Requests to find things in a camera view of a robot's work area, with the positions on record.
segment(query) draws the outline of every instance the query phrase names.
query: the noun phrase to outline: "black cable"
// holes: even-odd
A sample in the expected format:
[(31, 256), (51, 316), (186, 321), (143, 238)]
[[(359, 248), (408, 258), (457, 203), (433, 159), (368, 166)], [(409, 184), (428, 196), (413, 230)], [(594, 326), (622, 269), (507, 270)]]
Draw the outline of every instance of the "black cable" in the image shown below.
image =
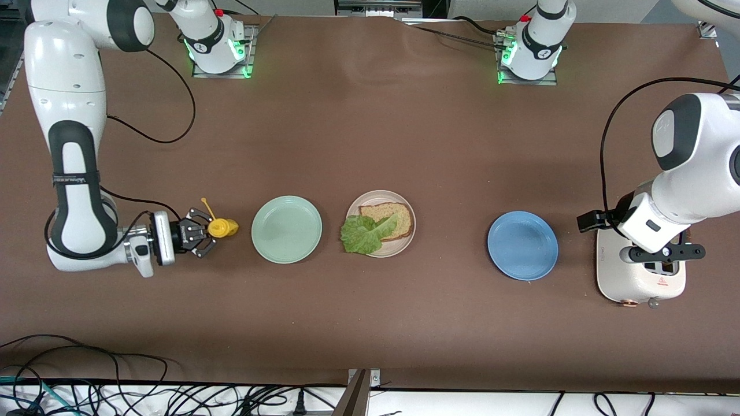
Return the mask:
[[(167, 416), (167, 415), (173, 415), (173, 416), (174, 416), (174, 415), (176, 415), (176, 414), (178, 413), (178, 410), (180, 410), (180, 408), (181, 408), (182, 406), (184, 406), (184, 405), (185, 405), (185, 403), (187, 403), (187, 402), (188, 402), (189, 400), (193, 400), (193, 401), (195, 401), (196, 403), (200, 403), (200, 402), (199, 402), (199, 401), (198, 401), (198, 400), (197, 400), (197, 399), (195, 398), (195, 395), (196, 395), (196, 394), (198, 394), (198, 393), (201, 393), (201, 392), (203, 392), (203, 391), (205, 391), (205, 390), (207, 390), (208, 388), (209, 388), (208, 386), (203, 386), (203, 387), (201, 387), (201, 389), (200, 389), (200, 390), (198, 390), (198, 391), (196, 391), (196, 392), (193, 392), (193, 393), (192, 393), (192, 394), (190, 394), (190, 395), (188, 395), (188, 394), (187, 394), (187, 392), (189, 392), (189, 391), (190, 391), (190, 390), (192, 390), (192, 389), (197, 389), (197, 387), (193, 386), (192, 388), (188, 388), (188, 389), (186, 389), (186, 390), (185, 390), (184, 392), (182, 392), (182, 393), (181, 393), (181, 396), (185, 396), (185, 397), (186, 397), (186, 400), (183, 400), (183, 401), (182, 401), (182, 403), (180, 403), (180, 404), (179, 404), (179, 405), (178, 405), (177, 407), (175, 407), (175, 409), (174, 409), (174, 410), (172, 410), (172, 413), (170, 413), (170, 412), (169, 412), (169, 407), (168, 407), (168, 408), (167, 408), (167, 412), (165, 413), (165, 415), (166, 415), (166, 416)], [(174, 406), (174, 405), (175, 405), (175, 403), (177, 403), (177, 402), (178, 402), (178, 399), (175, 399), (175, 402), (173, 402), (173, 403), (172, 403), (172, 406)]]
[(293, 413), (291, 413), (292, 416), (305, 416), (308, 413), (306, 410), (306, 402), (303, 398), (305, 393), (305, 389), (298, 390), (298, 398), (295, 401), (295, 409), (293, 410)]
[[(732, 85), (735, 85), (735, 83), (736, 83), (737, 81), (740, 81), (740, 74), (738, 74), (738, 75), (737, 75), (737, 76), (736, 76), (735, 78), (733, 78), (733, 80), (732, 80), (732, 81), (730, 81), (730, 84), (732, 84)], [(727, 91), (727, 90), (728, 90), (727, 88), (722, 88), (722, 89), (721, 89), (720, 91), (717, 91), (717, 93), (718, 93), (718, 94), (722, 94), (722, 93), (724, 93), (724, 92), (725, 92), (725, 91)]]
[(303, 390), (304, 390), (304, 391), (305, 391), (306, 393), (308, 393), (309, 395), (311, 395), (311, 396), (313, 396), (313, 397), (317, 398), (317, 399), (318, 399), (318, 400), (319, 400), (320, 402), (322, 402), (322, 403), (326, 404), (327, 406), (331, 407), (332, 409), (336, 409), (336, 406), (335, 406), (335, 405), (333, 405), (333, 404), (331, 404), (331, 403), (330, 403), (330, 402), (329, 402), (329, 401), (328, 401), (327, 399), (325, 399), (325, 398), (323, 398), (323, 397), (320, 397), (320, 396), (319, 396), (319, 395), (317, 395), (316, 393), (314, 393), (314, 392), (312, 392), (311, 390), (308, 390), (308, 389), (306, 389), (306, 388), (304, 388)]
[(41, 376), (34, 369), (24, 369), (23, 366), (20, 364), (11, 364), (9, 366), (5, 366), (1, 368), (0, 371), (4, 371), (6, 369), (10, 369), (14, 367), (20, 368), (20, 371), (18, 371), (16, 376), (13, 378), (13, 399), (16, 402), (16, 405), (18, 406), (19, 409), (23, 409), (23, 410), (29, 409), (29, 408), (24, 408), (23, 406), (21, 406), (21, 402), (23, 402), (23, 400), (19, 399), (18, 390), (17, 390), (18, 379), (23, 375), (24, 371), (28, 371), (31, 374), (33, 374), (33, 376), (36, 378), (36, 381), (38, 382), (38, 394), (36, 395), (36, 398), (33, 399), (33, 402), (36, 405), (39, 405), (41, 403), (41, 399), (44, 397), (44, 387), (41, 385)]
[(467, 16), (458, 16), (458, 17), (453, 17), (452, 19), (453, 20), (464, 20), (464, 21), (467, 21), (469, 24), (472, 24), (473, 26), (475, 26), (476, 29), (480, 30), (483, 33), (487, 33), (489, 35), (495, 35), (496, 34), (496, 30), (486, 29), (485, 27), (483, 27), (483, 26), (479, 25), (478, 23), (476, 23), (475, 20), (470, 19)]
[(127, 122), (125, 122), (125, 121), (121, 120), (121, 119), (120, 119), (120, 118), (119, 118), (118, 116), (116, 116), (116, 115), (110, 115), (110, 114), (108, 114), (108, 115), (107, 115), (107, 117), (108, 117), (109, 119), (111, 119), (111, 120), (115, 120), (115, 121), (117, 121), (118, 123), (121, 123), (121, 124), (123, 124), (124, 126), (126, 126), (126, 127), (130, 128), (131, 130), (133, 130), (133, 131), (137, 132), (138, 134), (142, 135), (143, 137), (145, 137), (145, 138), (148, 138), (149, 140), (151, 140), (151, 141), (154, 141), (154, 142), (156, 142), (156, 143), (162, 143), (162, 144), (170, 144), (170, 143), (175, 143), (176, 141), (178, 141), (178, 140), (180, 140), (181, 138), (185, 137), (185, 135), (187, 135), (187, 133), (189, 133), (189, 132), (190, 132), (190, 129), (192, 129), (192, 125), (193, 125), (193, 124), (195, 123), (195, 114), (196, 114), (196, 109), (195, 109), (195, 97), (194, 97), (194, 95), (192, 94), (192, 90), (190, 89), (190, 86), (189, 86), (189, 85), (187, 84), (187, 81), (185, 81), (185, 78), (183, 78), (183, 76), (182, 76), (182, 75), (180, 75), (180, 73), (179, 73), (179, 72), (178, 72), (178, 71), (177, 71), (177, 70), (175, 69), (175, 67), (173, 67), (173, 66), (172, 66), (172, 65), (171, 65), (171, 64), (170, 64), (169, 62), (165, 61), (165, 60), (164, 60), (164, 58), (162, 58), (161, 56), (159, 56), (159, 55), (157, 55), (156, 53), (152, 52), (151, 50), (148, 50), (148, 49), (147, 49), (147, 52), (148, 52), (148, 53), (149, 53), (150, 55), (152, 55), (152, 56), (154, 56), (155, 58), (157, 58), (157, 59), (159, 59), (160, 61), (162, 61), (162, 62), (163, 62), (163, 63), (164, 63), (164, 64), (165, 64), (166, 66), (168, 66), (168, 67), (169, 67), (169, 68), (170, 68), (170, 69), (171, 69), (171, 70), (172, 70), (172, 71), (173, 71), (173, 72), (174, 72), (174, 73), (175, 73), (175, 74), (176, 74), (176, 75), (178, 76), (178, 78), (180, 79), (180, 81), (182, 81), (182, 82), (183, 82), (183, 85), (185, 86), (185, 88), (187, 88), (187, 93), (188, 93), (188, 95), (190, 95), (190, 102), (191, 102), (191, 104), (192, 104), (192, 117), (191, 117), (191, 119), (190, 119), (190, 124), (188, 124), (188, 127), (187, 127), (187, 128), (185, 129), (185, 131), (184, 131), (184, 132), (183, 132), (183, 133), (182, 133), (181, 135), (179, 135), (179, 136), (178, 136), (177, 138), (174, 138), (174, 139), (172, 139), (172, 140), (158, 140), (158, 139), (156, 139), (156, 138), (153, 138), (153, 137), (152, 137), (152, 136), (150, 136), (150, 135), (147, 135), (147, 134), (146, 134), (145, 132), (142, 132), (141, 130), (137, 129), (136, 127), (132, 126), (131, 124), (128, 124)]
[(413, 27), (416, 27), (419, 30), (424, 30), (426, 32), (436, 33), (437, 35), (447, 36), (448, 38), (459, 39), (461, 41), (466, 41), (466, 42), (470, 42), (470, 43), (474, 43), (474, 44), (481, 44), (483, 46), (493, 47), (495, 49), (504, 49), (505, 48), (503, 45), (497, 45), (497, 44), (492, 44), (492, 43), (489, 43), (489, 42), (479, 41), (477, 39), (466, 38), (464, 36), (453, 35), (452, 33), (440, 32), (439, 30), (427, 29), (426, 27), (419, 27), (417, 25), (414, 25)]
[(141, 211), (139, 213), (139, 215), (136, 215), (136, 218), (134, 218), (134, 221), (131, 221), (131, 225), (129, 225), (129, 227), (126, 229), (126, 231), (121, 236), (121, 238), (118, 241), (116, 241), (116, 243), (113, 244), (112, 247), (110, 247), (109, 249), (105, 250), (104, 252), (102, 252), (100, 254), (96, 254), (96, 255), (71, 255), (71, 254), (63, 253), (63, 252), (57, 250), (56, 247), (54, 247), (50, 243), (50, 241), (49, 241), (49, 239), (50, 239), (50, 237), (49, 237), (49, 225), (51, 225), (51, 220), (54, 219), (54, 216), (56, 215), (56, 209), (54, 209), (51, 212), (51, 214), (49, 214), (49, 218), (47, 218), (46, 224), (44, 224), (44, 241), (46, 241), (47, 247), (49, 247), (49, 249), (51, 251), (55, 252), (56, 254), (58, 254), (58, 255), (60, 255), (62, 257), (65, 257), (65, 258), (71, 258), (73, 260), (92, 260), (94, 258), (101, 258), (104, 255), (108, 255), (108, 254), (112, 253), (113, 250), (117, 249), (118, 246), (120, 246), (126, 240), (126, 235), (128, 235), (128, 233), (136, 225), (136, 221), (138, 221), (139, 218), (141, 218), (142, 216), (144, 216), (146, 214), (151, 214), (151, 212), (149, 212), (149, 211)]
[(553, 405), (552, 410), (550, 410), (550, 416), (555, 416), (555, 412), (557, 412), (557, 407), (560, 406), (560, 401), (562, 400), (563, 396), (565, 396), (565, 392), (561, 391), (560, 395), (557, 397), (557, 400), (555, 400), (555, 404)]
[(27, 408), (24, 408), (23, 406), (18, 406), (18, 407), (20, 407), (22, 410), (24, 410), (24, 411), (27, 412), (28, 409), (30, 409), (30, 407), (33, 406), (33, 407), (36, 407), (36, 409), (37, 409), (37, 411), (39, 413), (41, 413), (42, 415), (45, 415), (44, 410), (42, 409), (41, 405), (38, 404), (38, 403), (36, 403), (36, 402), (34, 402), (34, 401), (31, 401), (31, 400), (28, 400), (28, 399), (21, 399), (20, 397), (13, 397), (13, 396), (9, 396), (9, 395), (0, 395), (0, 398), (8, 399), (8, 400), (13, 400), (16, 403), (18, 403), (18, 402), (27, 403), (28, 406), (29, 406)]
[[(599, 405), (599, 397), (603, 397), (604, 400), (606, 400), (606, 404), (609, 405), (609, 409), (611, 410), (611, 415), (608, 415), (607, 412), (604, 412), (604, 409), (602, 409), (601, 405)], [(609, 397), (606, 397), (604, 393), (596, 393), (593, 395), (593, 405), (596, 406), (596, 410), (599, 411), (604, 416), (616, 416), (616, 410), (614, 410), (614, 405), (611, 404), (611, 400), (609, 400)]]
[[(248, 413), (247, 414), (249, 414), (249, 413), (253, 412), (254, 410), (256, 410), (257, 411), (257, 414), (259, 415), (260, 414), (260, 406), (281, 406), (281, 405), (283, 405), (285, 403), (288, 403), (288, 398), (285, 397), (283, 394), (284, 393), (287, 393), (287, 392), (290, 392), (291, 390), (298, 389), (299, 387), (287, 387), (287, 388), (284, 388), (284, 390), (281, 392), (280, 389), (283, 389), (283, 388), (284, 388), (283, 386), (274, 386), (274, 387), (270, 387), (268, 389), (262, 389), (262, 390), (260, 390), (255, 395), (255, 397), (250, 400), (254, 404), (251, 405), (248, 408)], [(273, 400), (273, 399), (275, 399), (275, 398), (283, 399), (283, 401), (282, 402), (277, 402), (277, 403), (276, 402), (270, 403), (270, 401)]]
[(255, 9), (252, 9), (250, 6), (247, 6), (246, 4), (244, 4), (241, 0), (234, 0), (234, 1), (236, 1), (239, 4), (241, 4), (242, 6), (246, 7), (247, 9), (250, 9), (252, 11), (252, 13), (254, 13), (255, 15), (262, 16), (260, 13), (257, 13), (257, 11)]
[[(691, 77), (670, 77), (670, 78), (659, 78), (654, 79), (652, 81), (646, 82), (643, 85), (640, 85), (637, 88), (634, 88), (629, 93), (627, 93), (624, 97), (622, 97), (621, 100), (619, 100), (618, 103), (614, 106), (613, 110), (611, 110), (611, 114), (609, 114), (609, 118), (607, 118), (606, 125), (604, 126), (604, 132), (602, 133), (602, 140), (601, 140), (601, 147), (599, 149), (599, 168), (601, 169), (601, 179), (602, 179), (602, 200), (604, 202), (604, 212), (609, 212), (609, 201), (607, 198), (607, 190), (606, 190), (606, 173), (604, 168), (604, 146), (606, 144), (606, 135), (609, 131), (609, 126), (611, 125), (611, 121), (614, 118), (617, 110), (624, 104), (625, 101), (627, 101), (628, 98), (630, 98), (635, 93), (639, 92), (640, 90), (643, 90), (644, 88), (647, 88), (651, 85), (660, 84), (662, 82), (693, 82), (695, 84), (705, 84), (705, 85), (714, 85), (715, 87), (723, 87), (727, 88), (728, 90), (733, 91), (740, 91), (740, 87), (737, 87), (732, 84), (728, 84), (726, 82), (720, 82), (720, 81), (713, 81), (710, 79), (702, 79), (702, 78), (691, 78)], [(621, 232), (615, 227), (614, 222), (612, 221), (612, 218), (610, 215), (606, 215), (606, 220), (609, 223), (609, 225), (617, 231), (617, 233), (621, 234)]]
[[(28, 369), (30, 371), (33, 371), (33, 369), (31, 369), (31, 365), (33, 364), (34, 361), (38, 360), (39, 358), (41, 358), (41, 357), (43, 357), (43, 356), (45, 356), (47, 354), (50, 354), (51, 352), (62, 350), (62, 349), (70, 349), (70, 348), (82, 348), (82, 349), (86, 349), (86, 350), (90, 350), (90, 351), (94, 351), (94, 352), (100, 352), (100, 353), (108, 356), (108, 358), (110, 358), (113, 361), (113, 364), (115, 366), (115, 383), (116, 383), (116, 386), (118, 387), (118, 391), (121, 393), (121, 398), (123, 399), (123, 401), (129, 407), (121, 416), (126, 416), (126, 414), (128, 412), (132, 411), (132, 410), (138, 416), (143, 416), (139, 411), (137, 411), (135, 409), (135, 406), (137, 404), (139, 404), (145, 397), (148, 397), (148, 395), (151, 395), (160, 386), (160, 384), (162, 383), (162, 381), (164, 380), (164, 378), (167, 376), (167, 370), (169, 368), (169, 365), (167, 364), (167, 360), (165, 358), (162, 358), (162, 357), (157, 357), (155, 355), (148, 355), (148, 354), (138, 354), (138, 353), (110, 352), (110, 351), (108, 351), (106, 349), (103, 349), (103, 348), (100, 348), (100, 347), (97, 347), (97, 346), (91, 346), (91, 345), (82, 343), (82, 342), (77, 341), (77, 340), (75, 340), (73, 338), (69, 338), (69, 337), (66, 337), (66, 336), (63, 336), (63, 335), (52, 335), (52, 334), (27, 335), (25, 337), (21, 337), (21, 338), (18, 338), (16, 340), (12, 340), (10, 342), (7, 342), (7, 343), (4, 343), (4, 344), (0, 345), (0, 349), (1, 348), (4, 348), (6, 346), (13, 345), (14, 343), (20, 343), (20, 342), (23, 342), (25, 340), (29, 340), (31, 338), (58, 338), (58, 339), (66, 340), (67, 342), (71, 343), (72, 345), (57, 346), (57, 347), (54, 347), (54, 348), (51, 348), (51, 349), (47, 349), (46, 351), (40, 352), (37, 355), (33, 356), (25, 364), (23, 364), (22, 366), (20, 366), (21, 369), (18, 371), (18, 374), (16, 375), (16, 380), (17, 380), (18, 377), (21, 376), (21, 374), (22, 374), (22, 372), (24, 370)], [(126, 399), (126, 394), (124, 393), (123, 387), (121, 385), (121, 373), (120, 373), (120, 366), (118, 365), (118, 358), (124, 358), (124, 357), (140, 357), (140, 358), (147, 358), (147, 359), (150, 359), (150, 360), (156, 360), (156, 361), (162, 363), (163, 366), (164, 366), (164, 370), (162, 371), (161, 377), (155, 383), (155, 385), (152, 387), (152, 389), (149, 391), (149, 393), (147, 393), (146, 395), (144, 395), (143, 397), (141, 397), (139, 400), (137, 400), (133, 404), (131, 404)], [(16, 395), (15, 384), (14, 384), (14, 387), (13, 387), (13, 394)]]
[(645, 413), (642, 414), (642, 416), (648, 416), (650, 414), (650, 410), (653, 408), (653, 403), (655, 403), (655, 393), (650, 393), (650, 401), (647, 402), (647, 407), (645, 408)]
[[(235, 385), (235, 384), (227, 385), (227, 387), (224, 387), (224, 388), (218, 390), (216, 393), (212, 394), (207, 399), (200, 400), (200, 403), (195, 408), (190, 409), (187, 413), (184, 413), (183, 416), (195, 416), (195, 413), (199, 409), (205, 409), (205, 410), (208, 411), (209, 414), (211, 414), (211, 409), (214, 409), (214, 408), (217, 408), (217, 407), (223, 407), (223, 406), (231, 406), (233, 404), (239, 403), (240, 402), (239, 401), (239, 391), (236, 389), (236, 386), (237, 385)], [(208, 401), (209, 400), (215, 399), (216, 396), (218, 396), (219, 394), (221, 394), (221, 393), (223, 393), (223, 392), (225, 392), (226, 390), (229, 390), (229, 389), (234, 390), (234, 396), (236, 397), (236, 400), (230, 401), (230, 402), (226, 402), (226, 403), (208, 404)]]
[(110, 195), (115, 196), (116, 198), (122, 199), (124, 201), (140, 202), (142, 204), (154, 204), (154, 205), (158, 205), (160, 207), (167, 208), (178, 219), (178, 221), (182, 221), (182, 218), (177, 213), (177, 211), (175, 211), (171, 206), (165, 204), (164, 202), (152, 201), (150, 199), (131, 198), (131, 197), (128, 197), (128, 196), (119, 195), (119, 194), (117, 194), (117, 193), (115, 193), (113, 191), (110, 191), (108, 189), (105, 189), (105, 187), (103, 185), (100, 186), (100, 189), (102, 189), (104, 192), (108, 192)]

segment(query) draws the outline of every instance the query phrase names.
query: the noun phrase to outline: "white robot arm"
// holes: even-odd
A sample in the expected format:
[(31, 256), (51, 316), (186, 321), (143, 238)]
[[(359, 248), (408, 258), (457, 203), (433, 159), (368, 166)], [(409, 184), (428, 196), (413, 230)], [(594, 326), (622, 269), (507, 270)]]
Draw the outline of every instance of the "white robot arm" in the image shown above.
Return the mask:
[(617, 229), (655, 253), (691, 224), (740, 211), (740, 98), (682, 95), (652, 133), (663, 172), (635, 191)]
[[(149, 277), (152, 252), (160, 265), (173, 263), (176, 252), (202, 257), (215, 241), (199, 250), (193, 243), (210, 237), (190, 218), (210, 221), (207, 214), (192, 209), (188, 218), (170, 223), (157, 211), (149, 227), (119, 229), (115, 203), (100, 189), (106, 95), (98, 50), (148, 48), (154, 38), (149, 10), (141, 0), (33, 0), (25, 6), (26, 77), (58, 199), (47, 242), (54, 266), (83, 271), (131, 262)], [(180, 230), (182, 224), (189, 229)]]
[(225, 73), (245, 59), (244, 23), (213, 10), (208, 0), (156, 0), (175, 20), (192, 60), (205, 72)]
[(532, 19), (517, 23), (516, 42), (502, 64), (522, 79), (543, 78), (557, 64), (562, 41), (575, 20), (571, 0), (538, 0)]
[[(740, 35), (740, 1), (673, 0), (686, 14)], [(616, 208), (578, 217), (597, 229), (596, 278), (613, 301), (635, 306), (680, 295), (689, 260), (704, 247), (687, 229), (740, 211), (740, 95), (686, 94), (658, 115), (653, 154), (663, 172), (619, 200)]]

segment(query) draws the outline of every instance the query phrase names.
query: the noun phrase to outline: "green indicator light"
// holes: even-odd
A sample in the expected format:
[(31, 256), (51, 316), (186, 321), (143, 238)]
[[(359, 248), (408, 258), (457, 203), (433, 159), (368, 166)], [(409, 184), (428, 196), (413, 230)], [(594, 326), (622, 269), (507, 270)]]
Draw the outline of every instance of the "green indicator light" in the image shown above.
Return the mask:
[(244, 53), (243, 50), (237, 51), (237, 47), (240, 45), (234, 41), (229, 41), (229, 47), (232, 50), (232, 53), (234, 54), (234, 58), (236, 58), (237, 61), (241, 60), (241, 55)]
[(185, 49), (187, 49), (187, 55), (190, 57), (191, 61), (195, 61), (195, 58), (192, 57), (192, 51), (190, 50), (190, 46), (185, 43)]
[(509, 53), (503, 54), (501, 62), (506, 66), (511, 65), (511, 60), (514, 59), (514, 54), (517, 53), (517, 49), (519, 49), (519, 47), (517, 46), (517, 43), (512, 42), (511, 51)]
[(252, 77), (252, 69), (254, 68), (253, 65), (247, 65), (241, 69), (242, 75), (244, 75), (244, 78), (251, 78)]

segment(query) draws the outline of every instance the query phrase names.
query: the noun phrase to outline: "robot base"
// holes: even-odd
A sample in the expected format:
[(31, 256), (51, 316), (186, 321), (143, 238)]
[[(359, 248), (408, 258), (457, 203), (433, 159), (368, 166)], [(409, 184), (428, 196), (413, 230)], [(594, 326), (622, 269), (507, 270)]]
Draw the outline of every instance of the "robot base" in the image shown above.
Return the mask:
[(510, 54), (514, 53), (514, 43), (516, 43), (517, 34), (522, 30), (523, 23), (518, 23), (514, 26), (507, 26), (504, 30), (499, 30), (496, 35), (493, 36), (494, 43), (502, 45), (506, 49), (496, 49), (496, 66), (498, 70), (498, 82), (499, 84), (522, 84), (522, 85), (557, 85), (557, 77), (555, 76), (555, 65), (553, 65), (548, 71), (547, 75), (541, 79), (529, 80), (523, 79), (514, 74), (514, 72), (506, 66), (506, 61), (509, 59)]
[(608, 299), (626, 306), (671, 299), (686, 286), (686, 262), (627, 263), (619, 253), (632, 243), (613, 229), (596, 234), (596, 281)]
[(192, 59), (192, 77), (193, 78), (230, 78), (244, 79), (252, 77), (252, 69), (255, 65), (255, 49), (257, 47), (257, 34), (260, 28), (256, 24), (245, 24), (243, 29), (236, 33), (235, 36), (244, 44), (234, 46), (234, 51), (243, 58), (237, 64), (225, 73), (213, 74), (201, 69), (195, 60)]

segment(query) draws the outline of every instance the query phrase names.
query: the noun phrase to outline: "table surface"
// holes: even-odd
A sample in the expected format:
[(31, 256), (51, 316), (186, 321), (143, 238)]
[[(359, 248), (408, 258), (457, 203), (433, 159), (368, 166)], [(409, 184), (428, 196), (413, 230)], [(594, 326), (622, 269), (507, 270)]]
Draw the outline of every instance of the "table surface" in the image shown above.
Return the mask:
[[(152, 50), (189, 62), (168, 16)], [(435, 28), (485, 40), (465, 23)], [(391, 19), (277, 17), (253, 78), (188, 79), (192, 132), (149, 142), (108, 123), (102, 184), (181, 212), (209, 199), (241, 231), (207, 258), (183, 255), (143, 279), (133, 266), (55, 270), (41, 231), (56, 205), (51, 163), (23, 74), (0, 117), (0, 333), (69, 335), (173, 358), (170, 380), (341, 383), (381, 368), (390, 386), (467, 389), (728, 391), (740, 382), (737, 215), (692, 227), (707, 257), (660, 309), (626, 309), (594, 278), (595, 234), (576, 216), (601, 204), (599, 138), (613, 105), (664, 76), (725, 80), (714, 41), (688, 25), (576, 24), (557, 87), (498, 85), (494, 54)], [(146, 53), (101, 53), (108, 111), (157, 138), (187, 125), (180, 81)], [(652, 178), (650, 126), (701, 85), (651, 87), (623, 106), (607, 144), (610, 200)], [(349, 204), (373, 189), (406, 197), (417, 231), (393, 258), (343, 252)], [(252, 245), (257, 210), (309, 199), (318, 248), (271, 264)], [(143, 207), (118, 203), (121, 222)], [(491, 223), (527, 210), (554, 229), (560, 257), (540, 281), (505, 277), (485, 246)], [(29, 342), (0, 363), (58, 343)], [(49, 356), (42, 375), (113, 377), (106, 358)], [(156, 378), (138, 361), (123, 378)]]

